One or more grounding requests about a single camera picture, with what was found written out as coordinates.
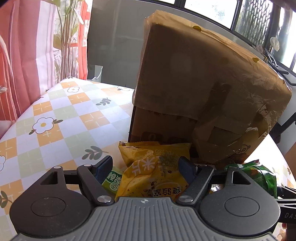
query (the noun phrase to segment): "window pane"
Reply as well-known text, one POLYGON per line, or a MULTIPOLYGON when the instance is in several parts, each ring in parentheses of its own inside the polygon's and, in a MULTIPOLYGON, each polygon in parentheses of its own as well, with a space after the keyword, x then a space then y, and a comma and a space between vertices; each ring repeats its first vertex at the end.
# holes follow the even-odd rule
POLYGON ((160 0, 160 1, 175 4, 175 0, 160 0))
POLYGON ((237 0, 186 0, 185 8, 231 27, 237 0))
POLYGON ((267 35, 273 4, 269 0, 243 0, 235 31, 255 46, 267 35))
POLYGON ((281 8, 280 21, 276 36, 279 51, 274 51, 274 58, 290 68, 296 52, 296 13, 281 8))

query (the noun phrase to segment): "snack package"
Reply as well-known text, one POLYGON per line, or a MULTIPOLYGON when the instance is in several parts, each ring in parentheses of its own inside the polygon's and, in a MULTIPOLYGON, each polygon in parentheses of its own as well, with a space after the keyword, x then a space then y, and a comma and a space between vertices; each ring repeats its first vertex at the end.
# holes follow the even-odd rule
POLYGON ((103 182, 102 187, 105 188, 108 192, 111 192, 116 195, 121 178, 122 171, 117 167, 113 167, 112 171, 107 176, 106 180, 103 182))
POLYGON ((224 169, 227 170, 228 167, 238 167, 242 169, 249 177, 251 177, 256 183, 258 183, 271 196, 277 198, 276 176, 265 166, 260 165, 259 160, 251 161, 244 164, 226 165, 224 169))
POLYGON ((115 199, 129 196, 176 200, 188 186, 178 171, 178 160, 181 156, 190 159, 190 146, 191 143, 120 142, 118 147, 128 168, 122 175, 115 199))

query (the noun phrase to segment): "green snack bag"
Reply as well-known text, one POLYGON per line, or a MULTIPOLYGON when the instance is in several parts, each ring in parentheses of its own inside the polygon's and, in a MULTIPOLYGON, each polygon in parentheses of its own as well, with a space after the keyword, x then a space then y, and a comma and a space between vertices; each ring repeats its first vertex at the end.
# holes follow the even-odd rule
POLYGON ((112 171, 107 176, 106 180, 103 182, 102 187, 107 191, 116 195, 123 172, 117 167, 113 167, 112 171))
POLYGON ((259 160, 251 161, 244 164, 229 164, 226 165, 224 169, 227 170, 228 167, 240 168, 244 171, 244 173, 246 173, 256 183, 258 183, 264 190, 266 190, 271 196, 277 198, 276 176, 265 166, 260 165, 259 160))

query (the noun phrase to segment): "yellow snack bag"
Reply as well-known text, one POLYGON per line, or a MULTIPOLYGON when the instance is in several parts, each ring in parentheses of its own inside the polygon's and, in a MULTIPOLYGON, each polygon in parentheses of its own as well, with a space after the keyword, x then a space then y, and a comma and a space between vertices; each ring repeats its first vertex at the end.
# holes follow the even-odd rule
POLYGON ((178 171, 181 156, 190 159, 191 143, 160 145, 158 142, 119 143, 128 168, 124 171, 115 199, 171 197, 176 200, 188 183, 178 171))

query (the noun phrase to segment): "triangular cutout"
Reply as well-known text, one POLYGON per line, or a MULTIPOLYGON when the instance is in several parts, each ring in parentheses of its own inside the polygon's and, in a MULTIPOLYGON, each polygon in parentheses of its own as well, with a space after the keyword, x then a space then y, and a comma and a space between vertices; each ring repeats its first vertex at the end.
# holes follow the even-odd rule
POLYGON ((232 183, 233 184, 241 184, 241 185, 250 185, 251 183, 244 178, 244 176, 240 172, 232 173, 232 183))
POLYGON ((57 172, 51 173, 42 183, 41 185, 53 185, 57 184, 57 172))

